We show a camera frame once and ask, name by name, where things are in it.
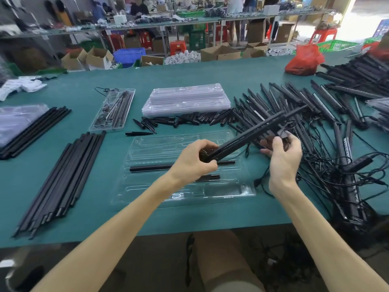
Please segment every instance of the shorts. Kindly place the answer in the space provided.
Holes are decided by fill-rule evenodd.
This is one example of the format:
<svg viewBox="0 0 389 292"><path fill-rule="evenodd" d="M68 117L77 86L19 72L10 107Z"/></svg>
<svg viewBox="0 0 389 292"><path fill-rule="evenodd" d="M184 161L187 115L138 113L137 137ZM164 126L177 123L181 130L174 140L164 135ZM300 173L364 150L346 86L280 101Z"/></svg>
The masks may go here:
<svg viewBox="0 0 389 292"><path fill-rule="evenodd" d="M262 283L248 270L237 270L210 280L205 292L265 292Z"/></svg>

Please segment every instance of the green workbench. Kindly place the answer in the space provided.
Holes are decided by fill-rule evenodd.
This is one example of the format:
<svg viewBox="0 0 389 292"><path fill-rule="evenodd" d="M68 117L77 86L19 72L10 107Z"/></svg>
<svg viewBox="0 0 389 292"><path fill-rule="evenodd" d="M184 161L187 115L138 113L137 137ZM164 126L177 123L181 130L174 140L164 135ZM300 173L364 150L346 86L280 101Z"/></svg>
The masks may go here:
<svg viewBox="0 0 389 292"><path fill-rule="evenodd" d="M328 53L326 63L335 65L346 62L346 54L348 53ZM0 162L0 248L82 241L115 215L118 208L117 205L111 204L112 189L133 139L124 136L124 131L139 130L131 119L140 119L141 108L154 88L221 83L230 99L234 96L240 97L242 92L247 91L247 88L260 92L260 83L267 86L269 82L278 84L292 82L298 88L310 89L311 77L297 77L284 73L284 67L290 59L291 56L281 56L76 72L48 81L47 87L36 93L17 93L10 96L6 102L1 103L1 106L45 103L49 107L65 105L73 111L18 157ZM315 78L315 80L318 83L325 82L320 78ZM28 240L28 236L23 234L17 239L10 238L65 145L88 131L105 99L94 90L94 87L136 89L125 129L122 132L107 134L82 195L65 218L57 219L40 228L34 240ZM363 107L363 111L371 112L368 107ZM327 128L329 135L333 137L332 129ZM173 135L221 129L228 129L228 127L180 125L174 129L170 126L159 125L157 132L158 135ZM360 132L360 135L379 151L389 152L387 146L389 137L385 133L376 128L370 128L365 132ZM354 137L354 157L368 152L372 151ZM252 178L255 179L262 176L269 160L262 156L257 148L252 147L246 162ZM300 185L318 209L325 213L305 183L300 182ZM361 188L361 196L369 196L378 192L379 189L376 185L364 186ZM389 213L389 195L387 194L370 200L370 204L380 214ZM255 197L221 199L209 203L194 201L189 206L160 207L151 215L139 235L289 222L279 202L266 195L259 187Z"/></svg>

